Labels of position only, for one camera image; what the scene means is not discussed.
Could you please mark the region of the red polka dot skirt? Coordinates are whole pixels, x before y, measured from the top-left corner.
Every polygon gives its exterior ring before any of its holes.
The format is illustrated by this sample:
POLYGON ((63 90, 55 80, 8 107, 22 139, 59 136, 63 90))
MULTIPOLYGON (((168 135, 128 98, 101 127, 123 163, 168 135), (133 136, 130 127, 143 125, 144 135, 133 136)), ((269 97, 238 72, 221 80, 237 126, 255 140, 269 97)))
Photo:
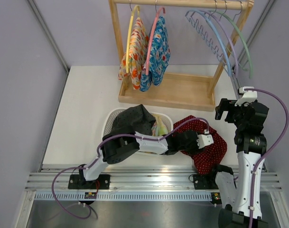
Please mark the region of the red polka dot skirt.
MULTIPOLYGON (((182 133, 187 130, 193 130, 198 133, 204 133, 206 129, 206 122, 192 120, 181 126, 176 132, 182 133)), ((214 143, 205 147, 202 152, 194 154, 193 152, 181 151, 184 155, 192 158, 194 166, 200 175, 209 174, 215 165, 220 164, 227 152, 227 142, 211 126, 209 127, 209 133, 212 135, 214 143)))

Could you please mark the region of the pastel floral skirt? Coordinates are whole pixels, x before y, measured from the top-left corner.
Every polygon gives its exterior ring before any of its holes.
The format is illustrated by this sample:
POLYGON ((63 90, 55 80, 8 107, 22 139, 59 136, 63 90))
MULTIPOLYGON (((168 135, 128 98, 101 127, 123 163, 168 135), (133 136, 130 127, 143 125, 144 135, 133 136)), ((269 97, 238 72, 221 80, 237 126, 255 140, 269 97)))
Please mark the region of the pastel floral skirt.
POLYGON ((164 121, 160 117, 160 115, 153 114, 155 117, 155 123, 153 124, 151 130, 153 136, 163 136, 169 133, 167 126, 165 125, 164 121))

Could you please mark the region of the mint green hanger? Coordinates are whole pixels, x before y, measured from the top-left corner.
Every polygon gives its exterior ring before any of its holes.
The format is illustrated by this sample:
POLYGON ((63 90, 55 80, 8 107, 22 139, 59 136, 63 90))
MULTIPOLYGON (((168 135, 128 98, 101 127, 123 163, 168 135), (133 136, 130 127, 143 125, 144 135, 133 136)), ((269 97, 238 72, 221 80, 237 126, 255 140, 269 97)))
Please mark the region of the mint green hanger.
POLYGON ((237 14, 235 14, 233 19, 231 19, 228 15, 226 15, 223 12, 223 13, 220 13, 220 15, 221 15, 220 19, 222 16, 224 16, 231 23, 231 25, 234 27, 234 30, 232 32, 232 36, 233 36, 232 43, 233 44, 231 45, 230 43, 228 43, 228 46, 225 48, 227 56, 229 57, 232 54, 232 51, 234 50, 234 45, 235 45, 237 39, 239 38, 243 44, 244 51, 247 55, 249 69, 244 68, 237 60, 235 60, 235 66, 236 66, 236 68, 241 67, 241 69, 243 71, 248 71, 249 72, 249 79, 252 79, 252 77, 253 77, 253 64, 252 64, 252 59, 251 59, 250 52, 248 49, 248 45, 247 45, 247 43, 243 37, 243 34, 242 34, 242 28, 243 28, 243 26, 247 20, 247 17, 249 16, 249 14, 251 12, 251 9, 254 5, 254 1, 253 0, 247 0, 246 2, 247 2, 247 6, 245 6, 245 4, 243 4, 240 1, 242 10, 239 13, 240 17, 237 21, 237 24, 234 22, 234 18, 235 18, 235 16, 237 16, 237 14))

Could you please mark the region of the dark grey dotted skirt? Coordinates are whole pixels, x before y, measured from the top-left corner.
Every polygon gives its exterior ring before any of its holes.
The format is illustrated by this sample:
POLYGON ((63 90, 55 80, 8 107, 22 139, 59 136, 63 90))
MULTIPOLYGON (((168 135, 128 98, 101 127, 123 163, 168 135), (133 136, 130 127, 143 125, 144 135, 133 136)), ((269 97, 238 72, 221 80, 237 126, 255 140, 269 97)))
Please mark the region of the dark grey dotted skirt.
POLYGON ((152 135, 152 127, 156 118, 148 112, 144 105, 130 107, 118 114, 112 124, 112 131, 132 126, 134 131, 141 134, 152 135))

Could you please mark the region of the light blue hanger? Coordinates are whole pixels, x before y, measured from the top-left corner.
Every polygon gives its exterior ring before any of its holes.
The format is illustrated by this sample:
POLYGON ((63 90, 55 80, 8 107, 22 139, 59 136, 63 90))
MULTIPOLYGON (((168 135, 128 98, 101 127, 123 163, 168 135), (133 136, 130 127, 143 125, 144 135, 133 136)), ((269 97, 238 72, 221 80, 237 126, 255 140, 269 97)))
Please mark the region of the light blue hanger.
POLYGON ((220 28, 220 30, 225 34, 229 42, 229 47, 231 47, 233 43, 232 40, 228 38, 228 35, 226 34, 219 18, 214 16, 210 11, 199 9, 191 9, 187 11, 185 17, 190 22, 195 31, 199 34, 201 39, 209 47, 211 52, 216 56, 221 66, 224 67, 227 75, 231 77, 233 71, 229 60, 229 55, 227 54, 228 48, 224 44, 221 33, 218 31, 218 29, 220 28), (199 21, 197 16, 201 16, 201 18, 206 22, 206 25, 213 32, 213 35, 209 35, 208 30, 204 27, 204 24, 199 21))

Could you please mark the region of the pink hanger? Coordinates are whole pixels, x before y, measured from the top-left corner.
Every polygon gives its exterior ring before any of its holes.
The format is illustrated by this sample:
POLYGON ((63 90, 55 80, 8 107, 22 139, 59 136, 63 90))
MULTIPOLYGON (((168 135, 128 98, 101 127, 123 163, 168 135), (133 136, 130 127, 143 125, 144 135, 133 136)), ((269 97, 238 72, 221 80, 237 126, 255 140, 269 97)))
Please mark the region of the pink hanger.
POLYGON ((156 29, 156 24, 157 21, 159 19, 160 13, 163 12, 163 14, 166 14, 166 10, 164 6, 161 6, 157 11, 156 11, 156 15, 151 27, 151 31, 150 31, 150 37, 149 37, 149 44, 148 44, 148 51, 147 51, 147 58, 146 58, 146 64, 145 64, 145 75, 148 76, 149 75, 149 59, 150 59, 150 53, 151 53, 151 47, 152 47, 152 41, 154 38, 154 33, 155 33, 155 29, 156 29))

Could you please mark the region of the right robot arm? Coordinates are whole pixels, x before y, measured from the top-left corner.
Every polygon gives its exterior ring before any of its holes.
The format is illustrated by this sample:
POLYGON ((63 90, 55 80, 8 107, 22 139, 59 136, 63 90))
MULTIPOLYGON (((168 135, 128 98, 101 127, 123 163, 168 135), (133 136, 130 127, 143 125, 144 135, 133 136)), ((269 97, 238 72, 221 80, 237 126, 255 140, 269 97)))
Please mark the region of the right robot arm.
POLYGON ((267 140, 262 134, 269 108, 257 101, 238 105, 236 100, 223 98, 215 108, 215 119, 236 126, 234 143, 238 158, 239 175, 234 178, 232 168, 216 165, 208 176, 208 184, 218 188, 222 209, 218 216, 220 228, 266 228, 262 219, 260 191, 263 155, 267 140))

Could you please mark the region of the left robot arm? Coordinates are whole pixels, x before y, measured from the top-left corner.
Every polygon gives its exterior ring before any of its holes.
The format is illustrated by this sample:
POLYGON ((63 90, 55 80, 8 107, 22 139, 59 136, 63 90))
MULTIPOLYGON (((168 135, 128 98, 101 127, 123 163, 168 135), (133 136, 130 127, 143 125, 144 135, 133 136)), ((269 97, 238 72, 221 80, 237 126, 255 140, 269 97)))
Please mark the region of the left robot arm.
POLYGON ((106 135, 97 147, 97 157, 90 163, 80 167, 75 189, 97 187, 100 174, 110 164, 120 163, 137 152, 148 152, 157 156, 170 156, 177 152, 202 152, 214 143, 212 136, 206 131, 199 134, 193 130, 182 133, 170 133, 164 136, 149 136, 139 132, 106 135))

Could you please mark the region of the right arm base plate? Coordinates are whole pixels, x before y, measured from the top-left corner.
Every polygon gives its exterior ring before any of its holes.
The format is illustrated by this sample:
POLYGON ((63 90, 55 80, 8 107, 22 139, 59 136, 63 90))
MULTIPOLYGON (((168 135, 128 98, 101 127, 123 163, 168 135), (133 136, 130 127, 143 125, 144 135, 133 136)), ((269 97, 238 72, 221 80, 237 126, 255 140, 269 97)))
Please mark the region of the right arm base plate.
POLYGON ((215 175, 200 175, 200 174, 191 174, 188 177, 188 180, 193 183, 195 190, 218 190, 218 185, 215 180, 216 177, 220 174, 225 175, 233 182, 233 187, 236 189, 236 183, 234 182, 234 176, 226 172, 218 172, 215 175))

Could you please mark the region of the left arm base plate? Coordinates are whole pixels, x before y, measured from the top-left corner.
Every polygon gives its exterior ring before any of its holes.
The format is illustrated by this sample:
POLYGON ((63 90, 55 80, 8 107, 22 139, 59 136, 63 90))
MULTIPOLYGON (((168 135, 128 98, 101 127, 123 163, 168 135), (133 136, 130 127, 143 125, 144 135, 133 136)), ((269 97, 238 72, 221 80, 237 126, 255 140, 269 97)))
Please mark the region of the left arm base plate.
POLYGON ((87 181, 79 174, 72 174, 69 178, 70 190, 108 190, 110 187, 110 175, 100 174, 98 179, 87 181))

